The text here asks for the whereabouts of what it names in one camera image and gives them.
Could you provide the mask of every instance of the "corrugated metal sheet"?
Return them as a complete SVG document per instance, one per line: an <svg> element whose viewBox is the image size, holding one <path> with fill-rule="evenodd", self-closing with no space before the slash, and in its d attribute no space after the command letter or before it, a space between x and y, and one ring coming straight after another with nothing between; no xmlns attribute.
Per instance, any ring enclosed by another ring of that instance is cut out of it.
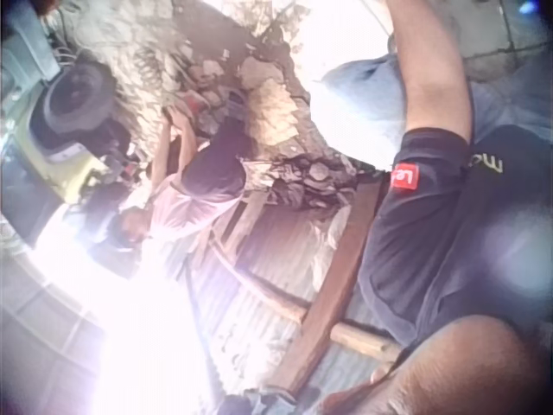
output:
<svg viewBox="0 0 553 415"><path fill-rule="evenodd" d="M267 207L247 240L242 266L289 294L312 301L310 261L317 249L309 222L316 212L293 212ZM299 327L258 301L209 254L194 278L202 326L213 360L228 393L255 387L282 359ZM346 317L372 323L370 310L356 289ZM300 398L298 413L328 393L368 379L378 363L366 356L332 345Z"/></svg>

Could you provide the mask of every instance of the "man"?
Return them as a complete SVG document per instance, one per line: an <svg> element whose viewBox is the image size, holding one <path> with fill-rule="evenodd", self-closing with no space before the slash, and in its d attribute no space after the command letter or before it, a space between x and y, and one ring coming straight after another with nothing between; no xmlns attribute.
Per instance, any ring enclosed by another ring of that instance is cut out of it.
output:
<svg viewBox="0 0 553 415"><path fill-rule="evenodd" d="M553 317L551 145L515 125L473 143L452 37L426 0L387 3L407 132L359 284L406 349L320 413L551 413L538 411L553 378L534 337Z"/></svg>
<svg viewBox="0 0 553 415"><path fill-rule="evenodd" d="M227 107L228 117L200 152L188 117L171 107L164 112L151 197L145 208L124 210L110 225L111 238L119 245L190 237L239 201L245 170L238 157L249 151L251 140L245 135L245 102L238 92L230 91ZM181 147L177 172L167 176L171 125L181 130Z"/></svg>

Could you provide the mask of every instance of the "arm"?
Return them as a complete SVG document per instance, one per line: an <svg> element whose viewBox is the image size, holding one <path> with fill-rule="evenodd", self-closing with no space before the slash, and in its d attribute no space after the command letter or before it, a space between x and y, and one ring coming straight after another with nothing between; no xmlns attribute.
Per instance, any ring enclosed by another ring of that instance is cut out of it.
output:
<svg viewBox="0 0 553 415"><path fill-rule="evenodd" d="M172 107L170 107L168 111L173 119L174 125L181 130L181 152L179 154L179 169L177 172L177 177L180 179L182 171L190 164L196 155L198 146L196 144L194 129L188 117Z"/></svg>
<svg viewBox="0 0 553 415"><path fill-rule="evenodd" d="M407 94L407 131L432 127L470 141L472 108L459 50L427 0L387 0Z"/></svg>
<svg viewBox="0 0 553 415"><path fill-rule="evenodd" d="M167 117L163 117L162 135L157 146L157 152L152 163L152 189L153 194L157 187L167 177L167 160L169 156L169 145L171 143L171 123Z"/></svg>

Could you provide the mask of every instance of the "pink shirt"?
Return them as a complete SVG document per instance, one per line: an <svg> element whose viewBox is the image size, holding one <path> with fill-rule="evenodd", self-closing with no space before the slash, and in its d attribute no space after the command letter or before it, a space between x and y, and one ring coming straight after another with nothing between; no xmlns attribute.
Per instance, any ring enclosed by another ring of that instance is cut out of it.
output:
<svg viewBox="0 0 553 415"><path fill-rule="evenodd" d="M155 239L176 240L207 227L238 203L239 197L196 201L171 186L176 175L167 176L154 196L150 234Z"/></svg>

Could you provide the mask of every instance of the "wooden pole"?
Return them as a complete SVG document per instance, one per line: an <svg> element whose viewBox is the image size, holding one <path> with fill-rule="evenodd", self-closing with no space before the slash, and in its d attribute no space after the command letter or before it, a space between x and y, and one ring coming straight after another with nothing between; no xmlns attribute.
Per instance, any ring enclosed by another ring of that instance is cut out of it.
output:
<svg viewBox="0 0 553 415"><path fill-rule="evenodd" d="M297 398L330 343L330 332L341 319L353 293L365 241L371 228L382 181L360 183L352 212L328 269L321 291L309 309L301 334L295 338L269 386Z"/></svg>

